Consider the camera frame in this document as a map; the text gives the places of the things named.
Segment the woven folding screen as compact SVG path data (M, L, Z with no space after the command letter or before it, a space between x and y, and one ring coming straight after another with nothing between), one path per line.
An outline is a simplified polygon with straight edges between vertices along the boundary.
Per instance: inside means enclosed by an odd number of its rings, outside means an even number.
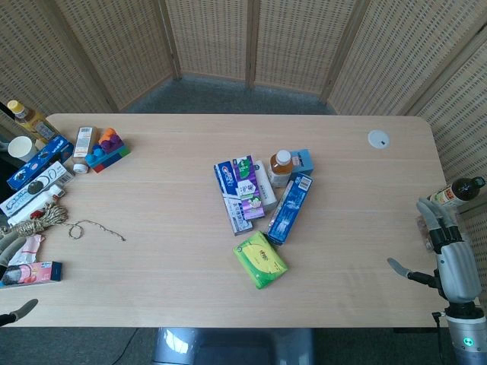
M0 290L0 311L39 300L27 327L384 327L428 323L439 297L402 284L386 263L412 253L415 200L460 176L487 175L487 50L482 85L454 102L421 95L487 29L487 0L262 0L256 83L325 94L336 118L122 116L174 73L244 79L249 0L0 0L0 100L19 98L59 122L100 119L133 143L106 174L73 182L74 217L46 255L68 263L59 284ZM376 149L379 129L390 146ZM232 252L212 166L282 146L317 150L317 197L285 246L290 272L258 290Z

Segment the pink snack packet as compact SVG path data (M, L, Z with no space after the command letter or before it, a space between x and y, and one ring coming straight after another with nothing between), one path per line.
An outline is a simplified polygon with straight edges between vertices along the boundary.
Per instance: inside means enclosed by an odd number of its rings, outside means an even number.
M15 253L8 265L12 266L35 263L37 261L37 252L40 248L40 244L44 240L45 237L41 234L27 237L25 244Z

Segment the yellow cap tea bottle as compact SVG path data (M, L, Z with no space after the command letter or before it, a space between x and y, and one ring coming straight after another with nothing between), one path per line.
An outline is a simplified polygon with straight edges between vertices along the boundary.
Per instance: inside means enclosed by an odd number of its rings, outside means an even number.
M17 100L10 100L7 108L13 112L17 124L44 144L59 135L59 131L39 111L28 108Z

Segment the white paper cup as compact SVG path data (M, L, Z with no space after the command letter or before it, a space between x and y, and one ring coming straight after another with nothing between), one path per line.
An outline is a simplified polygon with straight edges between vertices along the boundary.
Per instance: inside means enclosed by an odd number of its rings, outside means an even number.
M25 163L31 160L37 152L35 144L27 136L18 136L8 144L9 155Z

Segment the purple toothpaste box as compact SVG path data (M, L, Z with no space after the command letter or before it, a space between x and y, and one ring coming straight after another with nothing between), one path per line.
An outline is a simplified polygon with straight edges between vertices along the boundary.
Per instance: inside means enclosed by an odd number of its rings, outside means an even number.
M264 217L263 202L252 157L247 155L234 158L233 168L237 180L237 194L242 204L244 218L252 221Z

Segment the white Oreo box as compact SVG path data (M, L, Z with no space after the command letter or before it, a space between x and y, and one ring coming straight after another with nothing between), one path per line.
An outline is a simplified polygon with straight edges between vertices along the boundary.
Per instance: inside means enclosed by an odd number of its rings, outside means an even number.
M37 178L14 193L10 198L0 204L0 210L11 217L21 210L41 192L48 190L52 185L63 186L74 179L74 175L60 162L44 170Z

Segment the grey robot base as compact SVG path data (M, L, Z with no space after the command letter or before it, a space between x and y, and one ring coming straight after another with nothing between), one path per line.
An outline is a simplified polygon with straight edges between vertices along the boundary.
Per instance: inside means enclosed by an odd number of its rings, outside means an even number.
M310 328L157 330L151 365L315 365Z

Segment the green tissue pack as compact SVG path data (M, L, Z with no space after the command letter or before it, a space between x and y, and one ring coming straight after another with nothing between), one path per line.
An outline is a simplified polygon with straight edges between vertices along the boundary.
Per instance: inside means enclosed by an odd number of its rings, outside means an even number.
M233 252L257 289L267 287L288 270L260 231L235 246Z

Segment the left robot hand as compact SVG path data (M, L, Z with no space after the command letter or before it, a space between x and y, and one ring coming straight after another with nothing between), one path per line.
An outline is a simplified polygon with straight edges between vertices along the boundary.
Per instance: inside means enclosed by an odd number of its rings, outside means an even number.
M8 269L8 264L16 252L26 243L26 238L17 231L5 234L0 239L0 281ZM38 299L27 301L20 309L0 315L0 327L19 321L29 314L39 303Z

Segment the blue white toothpaste box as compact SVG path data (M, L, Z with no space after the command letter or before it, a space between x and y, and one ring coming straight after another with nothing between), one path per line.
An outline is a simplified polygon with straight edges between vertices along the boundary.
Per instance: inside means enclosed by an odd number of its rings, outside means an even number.
M237 193L237 180L230 161L214 165L216 181L221 190L221 196L235 236L253 229L250 221L244 218L243 206Z

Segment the dark soy sauce bottle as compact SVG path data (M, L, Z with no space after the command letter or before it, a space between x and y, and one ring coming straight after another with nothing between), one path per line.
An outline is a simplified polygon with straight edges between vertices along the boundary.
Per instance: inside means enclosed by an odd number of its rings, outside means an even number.
M457 208L477 197L485 184L486 181L481 176L459 178L429 195L427 199L445 208Z

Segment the dark blue Oreo box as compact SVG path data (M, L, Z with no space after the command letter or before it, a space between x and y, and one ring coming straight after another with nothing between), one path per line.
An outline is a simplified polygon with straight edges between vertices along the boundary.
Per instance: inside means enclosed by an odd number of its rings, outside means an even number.
M12 190L18 191L53 163L66 162L72 156L73 150L74 145L64 136L58 135L7 179L6 183Z

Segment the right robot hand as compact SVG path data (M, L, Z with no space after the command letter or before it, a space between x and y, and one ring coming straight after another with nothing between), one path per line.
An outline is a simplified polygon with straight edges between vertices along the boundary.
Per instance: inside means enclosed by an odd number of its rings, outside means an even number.
M463 240L457 222L446 208L426 198L420 198L416 207L428 229L437 270L427 275L405 268L392 258L387 260L389 266L404 278L438 290L449 303L475 301L482 291L479 273L473 250Z

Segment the jute twine bundle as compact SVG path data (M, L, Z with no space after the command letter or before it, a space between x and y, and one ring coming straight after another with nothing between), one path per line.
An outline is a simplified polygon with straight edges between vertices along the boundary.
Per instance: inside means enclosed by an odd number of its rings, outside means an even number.
M16 232L20 236L33 236L38 233L46 231L50 227L67 227L68 236L73 240L79 240L84 236L84 224L90 224L105 233L117 237L120 241L125 242L126 238L104 225L91 220L79 220L76 222L68 222L68 210L64 205L58 203L46 204L41 209L40 213L32 218L24 219L16 224L0 225L0 234Z

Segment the amber tea bottle white cap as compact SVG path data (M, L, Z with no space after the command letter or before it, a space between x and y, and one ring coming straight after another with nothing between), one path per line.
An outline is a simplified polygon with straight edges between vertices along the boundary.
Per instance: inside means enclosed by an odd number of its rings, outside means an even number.
M284 188L287 186L293 170L291 153L279 150L273 154L269 161L268 178L272 187Z

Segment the pink blue box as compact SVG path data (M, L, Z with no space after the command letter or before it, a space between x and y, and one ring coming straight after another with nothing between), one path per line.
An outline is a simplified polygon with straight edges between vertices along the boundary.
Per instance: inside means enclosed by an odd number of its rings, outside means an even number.
M61 262L34 262L9 266L0 280L0 289L47 284L62 280Z

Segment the brown bottle white label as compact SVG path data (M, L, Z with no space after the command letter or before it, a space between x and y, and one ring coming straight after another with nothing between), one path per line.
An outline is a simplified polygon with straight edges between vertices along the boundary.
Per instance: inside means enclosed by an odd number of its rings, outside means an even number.
M75 147L72 154L73 170L77 174L89 171L85 158L92 152L97 141L98 130L93 126L81 126L76 136Z

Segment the white cylindrical bottle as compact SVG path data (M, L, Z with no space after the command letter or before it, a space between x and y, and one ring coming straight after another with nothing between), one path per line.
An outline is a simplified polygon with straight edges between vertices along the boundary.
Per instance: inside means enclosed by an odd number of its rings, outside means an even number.
M276 208L278 201L261 160L257 160L254 163L254 173L256 175L263 210L265 213L269 213Z

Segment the colourful toy building blocks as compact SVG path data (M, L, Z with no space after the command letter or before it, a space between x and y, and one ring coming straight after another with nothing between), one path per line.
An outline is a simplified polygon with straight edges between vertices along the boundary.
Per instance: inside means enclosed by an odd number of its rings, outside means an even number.
M85 161L95 173L100 173L128 154L130 150L116 130L108 128L103 132L98 143L93 145Z

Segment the white tube red cap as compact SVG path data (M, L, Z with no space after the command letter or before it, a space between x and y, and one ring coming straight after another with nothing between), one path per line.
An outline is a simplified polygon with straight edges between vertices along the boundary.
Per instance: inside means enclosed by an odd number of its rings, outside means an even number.
M65 191L58 185L52 185L48 190L41 192L36 198L25 205L17 214L10 217L7 223L13 227L22 221L31 219L32 213L42 211L48 204L56 202L65 194Z

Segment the light blue small box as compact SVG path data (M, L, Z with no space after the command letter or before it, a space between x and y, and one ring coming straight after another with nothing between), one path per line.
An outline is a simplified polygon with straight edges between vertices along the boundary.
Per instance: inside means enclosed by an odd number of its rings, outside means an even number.
M294 179L299 173L310 176L314 171L314 164L308 149L291 151L291 162L293 164L291 179Z

